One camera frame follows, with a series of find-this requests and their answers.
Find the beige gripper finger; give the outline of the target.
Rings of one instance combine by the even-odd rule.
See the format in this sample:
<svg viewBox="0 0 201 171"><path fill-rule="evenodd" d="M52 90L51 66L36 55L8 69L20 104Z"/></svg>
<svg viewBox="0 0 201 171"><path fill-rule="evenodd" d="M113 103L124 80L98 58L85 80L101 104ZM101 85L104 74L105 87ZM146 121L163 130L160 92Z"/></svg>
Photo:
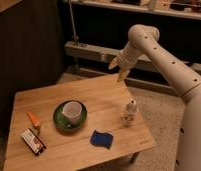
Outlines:
<svg viewBox="0 0 201 171"><path fill-rule="evenodd" d="M118 60L117 57L115 57L109 64L108 69L111 70L113 68L115 68L116 66L118 66Z"/></svg>
<svg viewBox="0 0 201 171"><path fill-rule="evenodd" d="M118 82L124 81L127 78L127 76L128 76L129 73L130 73L129 70L122 70L122 69L120 69L119 72L118 72L117 81Z"/></svg>

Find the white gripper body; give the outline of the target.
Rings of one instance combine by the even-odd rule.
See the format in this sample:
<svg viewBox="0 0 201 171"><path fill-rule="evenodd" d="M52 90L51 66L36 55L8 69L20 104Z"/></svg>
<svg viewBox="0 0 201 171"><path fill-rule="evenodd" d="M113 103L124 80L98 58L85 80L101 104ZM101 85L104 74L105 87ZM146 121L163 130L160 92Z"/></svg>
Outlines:
<svg viewBox="0 0 201 171"><path fill-rule="evenodd" d="M118 65L123 70L132 69L138 58L142 55L142 52L130 44L127 44L118 54Z"/></svg>

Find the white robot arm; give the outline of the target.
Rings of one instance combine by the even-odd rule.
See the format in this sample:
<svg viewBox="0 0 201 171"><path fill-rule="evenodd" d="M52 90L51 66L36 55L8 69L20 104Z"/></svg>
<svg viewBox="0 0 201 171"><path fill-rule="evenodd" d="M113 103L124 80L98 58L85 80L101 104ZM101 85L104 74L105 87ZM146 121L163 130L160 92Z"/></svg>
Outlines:
<svg viewBox="0 0 201 171"><path fill-rule="evenodd" d="M120 67L118 80L124 80L146 55L182 98L186 107L181 121L174 171L201 171L201 75L159 45L156 27L136 24L128 31L128 42L110 62Z"/></svg>

